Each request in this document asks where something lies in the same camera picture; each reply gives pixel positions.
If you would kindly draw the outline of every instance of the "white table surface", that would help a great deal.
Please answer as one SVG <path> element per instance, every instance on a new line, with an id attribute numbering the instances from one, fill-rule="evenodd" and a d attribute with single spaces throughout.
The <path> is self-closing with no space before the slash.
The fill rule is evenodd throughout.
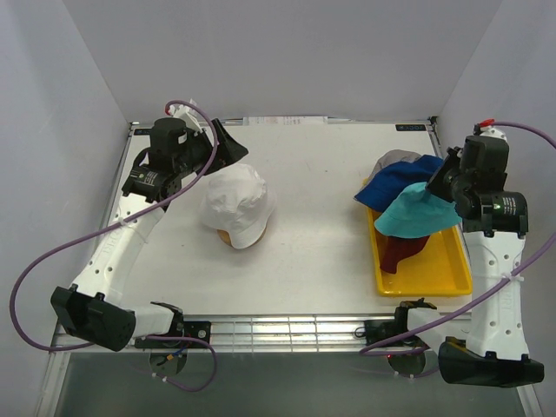
<path id="1" fill-rule="evenodd" d="M 210 177 L 203 178 L 151 233 L 122 306 L 164 301 L 203 315 L 392 313 L 400 299 L 376 292 L 365 209 L 353 196 L 390 149 L 433 154 L 428 133 L 397 132 L 393 124 L 226 129 L 249 149 L 242 162 L 278 195 L 265 237 L 235 250 L 204 227 L 198 208 Z M 147 146 L 148 136 L 132 136 L 119 188 Z M 441 311 L 469 300 L 430 298 Z"/>

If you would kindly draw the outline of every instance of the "yellow tray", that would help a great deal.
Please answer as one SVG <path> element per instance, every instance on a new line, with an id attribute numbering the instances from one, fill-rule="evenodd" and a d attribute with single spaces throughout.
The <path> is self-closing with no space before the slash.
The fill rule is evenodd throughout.
<path id="1" fill-rule="evenodd" d="M 467 259 L 456 227 L 447 228 L 428 239 L 417 255 L 398 264 L 397 274 L 381 269 L 387 237 L 374 228 L 379 213 L 367 208 L 368 228 L 373 248 L 374 275 L 381 295 L 420 297 L 468 295 L 473 290 Z"/>

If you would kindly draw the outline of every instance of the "cable tie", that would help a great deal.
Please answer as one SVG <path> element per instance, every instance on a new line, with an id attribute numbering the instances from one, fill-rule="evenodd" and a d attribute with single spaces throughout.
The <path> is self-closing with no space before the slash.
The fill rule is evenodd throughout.
<path id="1" fill-rule="evenodd" d="M 511 275 L 511 274 L 508 274 L 507 272 L 503 272 L 502 277 L 507 278 L 510 281 L 523 282 L 523 277 L 521 275 Z"/>
<path id="2" fill-rule="evenodd" d="M 143 236 L 141 233 L 139 233 L 139 230 L 137 230 L 136 228 L 133 228 L 133 225 L 129 224 L 128 222 L 126 222 L 123 219 L 122 215 L 118 216 L 118 223 L 120 223 L 122 225 L 123 228 L 130 228 L 131 230 L 133 230 L 134 232 L 136 232 L 139 237 L 141 238 L 141 240 L 143 241 L 143 243 L 149 243 L 149 240 L 147 239 L 147 236 Z"/>

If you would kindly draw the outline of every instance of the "white wall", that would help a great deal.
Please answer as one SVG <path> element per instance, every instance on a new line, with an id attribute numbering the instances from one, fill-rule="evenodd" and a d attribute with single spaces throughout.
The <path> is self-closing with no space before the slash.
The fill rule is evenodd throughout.
<path id="1" fill-rule="evenodd" d="M 0 414 L 30 416 L 48 355 L 8 316 L 11 287 L 49 248 L 98 229 L 127 125 L 62 0 L 0 2 Z M 90 245 L 36 269 L 17 310 L 50 344 L 50 294 L 68 285 Z"/>
<path id="2" fill-rule="evenodd" d="M 64 0 L 123 114 L 440 113 L 500 0 Z"/>
<path id="3" fill-rule="evenodd" d="M 531 124 L 556 137 L 556 3 L 504 0 L 440 114 L 440 140 L 461 145 L 473 124 L 488 117 Z M 556 231 L 556 150 L 542 139 L 508 129 L 506 189 L 529 203 L 526 256 Z M 535 387 L 546 416 L 556 415 L 556 248 L 528 269 L 523 316 L 532 357 L 545 364 Z"/>

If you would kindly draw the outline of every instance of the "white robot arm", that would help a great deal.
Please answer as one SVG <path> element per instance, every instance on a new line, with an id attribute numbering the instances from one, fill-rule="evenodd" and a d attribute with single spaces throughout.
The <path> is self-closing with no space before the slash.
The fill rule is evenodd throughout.
<path id="1" fill-rule="evenodd" d="M 212 145 L 205 132 L 198 129 L 198 123 L 191 122 L 193 116 L 189 113 L 186 116 L 187 121 L 166 117 L 155 122 L 150 131 L 150 147 L 136 158 L 112 219 L 122 226 L 103 237 L 69 288 L 58 287 L 52 294 L 50 303 L 68 334 L 114 351 L 125 348 L 132 338 L 182 335 L 179 329 L 183 315 L 179 308 L 152 302 L 123 309 L 121 303 L 125 282 L 142 245 L 168 206 L 155 208 L 131 222 L 124 219 L 177 193 L 182 178 L 199 172 L 208 163 Z M 212 123 L 218 148 L 205 175 L 239 161 L 248 153 L 218 119 Z"/>
<path id="2" fill-rule="evenodd" d="M 525 246 L 527 206 L 520 193 L 504 191 L 508 147 L 504 132 L 477 125 L 464 149 L 449 149 L 448 158 L 427 185 L 434 195 L 456 202 L 471 262 L 473 299 L 505 278 L 511 281 L 473 308 L 470 328 L 448 321 L 418 333 L 439 357 L 448 383 L 517 387 L 544 378 L 544 367 L 529 359 L 521 321 L 520 265 Z M 406 301 L 399 314 L 412 331 L 441 318 L 435 307 Z"/>

